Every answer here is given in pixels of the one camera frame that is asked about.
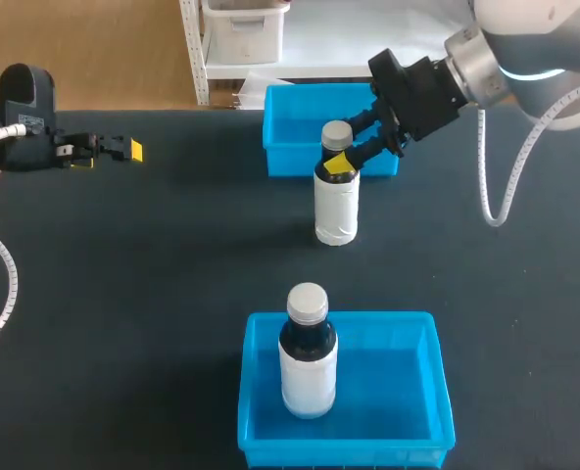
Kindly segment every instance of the yellow clamp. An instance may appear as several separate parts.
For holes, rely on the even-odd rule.
[[[347,154],[344,152],[336,155],[333,159],[328,160],[323,164],[329,174],[348,173],[349,171],[356,171],[353,165],[347,160]]]

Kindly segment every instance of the storage box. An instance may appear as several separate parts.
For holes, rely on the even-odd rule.
[[[286,409],[277,341],[286,313],[249,317],[238,445],[250,467],[440,467],[456,437],[429,313],[331,312],[336,401],[314,420]]]
[[[212,47],[223,64],[281,60],[283,17],[290,5],[278,0],[203,0]]]
[[[309,176],[320,160],[320,132],[331,120],[350,118],[370,108],[375,96],[368,83],[270,86],[264,110],[264,147],[268,176]],[[378,125],[355,144],[377,135]],[[387,150],[366,163],[364,176],[393,176],[399,159]]]

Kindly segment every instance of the robotic arm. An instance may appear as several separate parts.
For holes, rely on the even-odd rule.
[[[512,94],[523,112],[538,119],[580,87],[580,0],[476,0],[476,22],[445,42],[447,56],[425,57],[402,67],[386,49],[369,62],[372,109],[348,119],[354,133],[377,120],[379,136],[347,152],[356,169],[383,149],[402,156],[418,141],[475,103],[484,110]],[[580,127],[580,98],[549,129]],[[335,162],[330,166],[335,171]]]

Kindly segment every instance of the dark bottle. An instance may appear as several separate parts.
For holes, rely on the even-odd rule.
[[[317,284],[299,284],[288,295],[289,318],[279,335],[281,392],[301,418],[325,414],[336,398],[338,336],[328,310],[327,294]]]
[[[314,216],[316,237],[325,245],[346,245],[358,233],[360,173],[330,173],[324,164],[353,145],[353,129],[343,120],[322,128],[322,157],[314,169]]]

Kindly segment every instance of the white cable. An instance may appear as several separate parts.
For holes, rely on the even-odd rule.
[[[22,124],[14,124],[7,127],[0,128],[0,141],[10,137],[20,137],[26,135],[26,127]],[[14,305],[16,304],[16,297],[18,296],[18,270],[16,263],[12,258],[9,250],[0,241],[0,257],[5,261],[7,266],[7,274],[9,276],[9,294],[7,295],[7,302],[0,315],[0,330],[3,329],[7,320],[9,320]]]
[[[536,125],[534,125],[534,128],[530,131],[527,139],[525,139],[525,142],[523,142],[521,150],[516,156],[516,161],[512,167],[509,181],[507,182],[507,188],[506,193],[504,194],[502,207],[497,218],[493,218],[493,215],[490,212],[490,206],[488,204],[488,188],[486,186],[486,112],[484,110],[479,110],[477,112],[477,169],[479,173],[479,194],[482,200],[482,212],[484,214],[484,219],[490,226],[500,227],[504,224],[506,219],[508,219],[509,208],[512,205],[512,200],[514,199],[514,193],[516,192],[518,179],[521,176],[525,162],[527,162],[527,158],[534,148],[538,138],[557,117],[557,115],[564,111],[564,109],[571,103],[579,99],[580,87],[567,93],[562,98],[557,100],[554,105],[543,114]]]
[[[552,123],[552,121],[559,115],[564,109],[571,103],[580,99],[580,87],[567,93],[562,98],[557,100],[539,121],[534,125],[534,128],[530,131],[527,139],[523,143],[521,150],[516,156],[516,161],[512,167],[512,172],[509,176],[509,181],[507,182],[506,192],[504,194],[504,200],[502,202],[502,207],[499,211],[497,218],[493,218],[490,212],[490,206],[488,204],[488,187],[486,185],[486,112],[484,110],[479,110],[477,112],[477,170],[479,175],[479,194],[482,202],[482,212],[484,214],[484,219],[486,222],[493,226],[499,227],[504,224],[508,219],[509,209],[512,205],[512,200],[514,199],[514,194],[516,193],[516,186],[518,185],[518,179],[521,176],[525,162],[531,153],[534,145],[538,141],[541,134],[547,129],[547,127]]]

